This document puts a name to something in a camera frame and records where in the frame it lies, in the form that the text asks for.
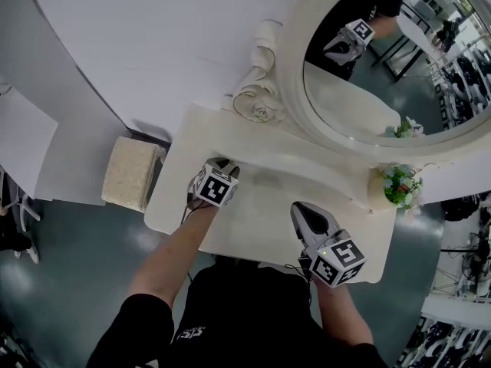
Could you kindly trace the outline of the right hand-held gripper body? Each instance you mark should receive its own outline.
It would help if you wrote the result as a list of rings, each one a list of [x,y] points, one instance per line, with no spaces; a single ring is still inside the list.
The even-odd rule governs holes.
[[[328,211],[307,202],[293,202],[290,216],[303,244],[298,262],[304,276],[336,288],[355,278],[366,257],[349,233]]]

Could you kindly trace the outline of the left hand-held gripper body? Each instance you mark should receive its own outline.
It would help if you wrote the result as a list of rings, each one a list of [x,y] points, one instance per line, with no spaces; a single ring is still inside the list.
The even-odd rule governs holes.
[[[239,174],[239,165],[230,159],[207,159],[199,173],[190,181],[190,203],[201,200],[223,207],[237,190]]]

